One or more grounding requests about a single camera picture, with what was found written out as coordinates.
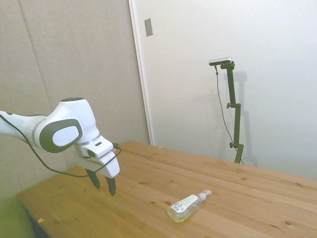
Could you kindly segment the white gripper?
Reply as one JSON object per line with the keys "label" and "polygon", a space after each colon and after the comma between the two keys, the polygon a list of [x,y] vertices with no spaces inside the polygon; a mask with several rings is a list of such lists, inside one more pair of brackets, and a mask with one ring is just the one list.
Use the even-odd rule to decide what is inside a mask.
{"label": "white gripper", "polygon": [[115,155],[113,144],[103,136],[74,145],[78,154],[78,165],[86,168],[86,173],[96,189],[101,187],[100,181],[95,172],[104,166],[98,173],[105,176],[111,196],[116,195],[115,176],[120,172],[120,167]]}

